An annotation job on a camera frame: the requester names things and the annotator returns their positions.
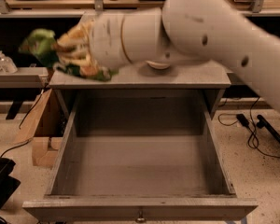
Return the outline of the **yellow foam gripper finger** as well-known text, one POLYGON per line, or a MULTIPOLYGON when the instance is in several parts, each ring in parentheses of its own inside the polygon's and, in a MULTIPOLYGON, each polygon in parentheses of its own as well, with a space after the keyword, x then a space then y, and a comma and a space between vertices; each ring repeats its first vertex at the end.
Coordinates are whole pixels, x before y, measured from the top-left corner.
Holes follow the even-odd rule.
POLYGON ((80 22, 60 36, 52 48, 56 51, 88 50, 92 25, 93 21, 80 22))
POLYGON ((59 61, 54 64, 55 70, 82 77, 93 77, 98 74, 97 62, 88 52, 71 54, 58 52, 59 61))

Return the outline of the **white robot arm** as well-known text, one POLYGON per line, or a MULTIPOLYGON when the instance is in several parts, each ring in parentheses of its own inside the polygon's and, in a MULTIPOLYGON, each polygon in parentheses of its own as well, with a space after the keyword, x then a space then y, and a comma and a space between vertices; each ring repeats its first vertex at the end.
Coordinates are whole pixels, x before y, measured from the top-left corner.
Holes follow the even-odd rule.
POLYGON ((280 113, 280 38, 224 0, 165 0, 163 7, 103 12, 59 44, 79 46, 98 64, 212 60, 230 69, 280 113))

